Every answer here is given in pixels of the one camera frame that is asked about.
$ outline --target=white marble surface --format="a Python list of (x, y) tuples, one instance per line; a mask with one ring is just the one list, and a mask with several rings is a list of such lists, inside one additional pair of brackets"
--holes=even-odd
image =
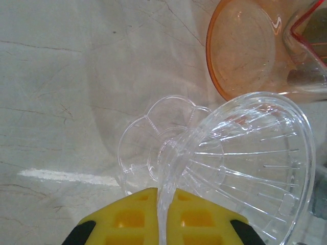
[[(204, 47), (218, 2), (0, 1), (1, 244), (61, 244), (121, 198), (119, 138), (159, 98), (224, 102)], [(327, 103), (302, 108), (321, 162)], [(320, 241), (323, 229), (313, 230)]]

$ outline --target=orange transparent container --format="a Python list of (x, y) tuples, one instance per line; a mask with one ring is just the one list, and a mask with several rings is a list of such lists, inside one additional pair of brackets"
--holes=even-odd
[(270, 91), (327, 99), (325, 0), (222, 0), (209, 24), (206, 58), (226, 99)]

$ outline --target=yellow object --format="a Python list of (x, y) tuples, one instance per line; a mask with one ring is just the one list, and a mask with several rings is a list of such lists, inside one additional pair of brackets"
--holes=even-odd
[(228, 209), (177, 189), (167, 216), (167, 245), (243, 245), (231, 220), (248, 220)]
[(157, 188), (120, 199), (79, 222), (95, 221), (85, 245), (157, 245)]

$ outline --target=marble countertop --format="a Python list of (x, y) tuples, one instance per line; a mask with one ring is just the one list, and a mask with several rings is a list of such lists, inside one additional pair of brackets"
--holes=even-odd
[[(123, 197), (119, 139), (161, 97), (224, 103), (205, 61), (218, 2), (1, 1), (2, 244), (61, 244), (81, 218)], [(301, 108), (321, 164), (327, 103)], [(319, 241), (326, 228), (312, 223), (308, 241)]]

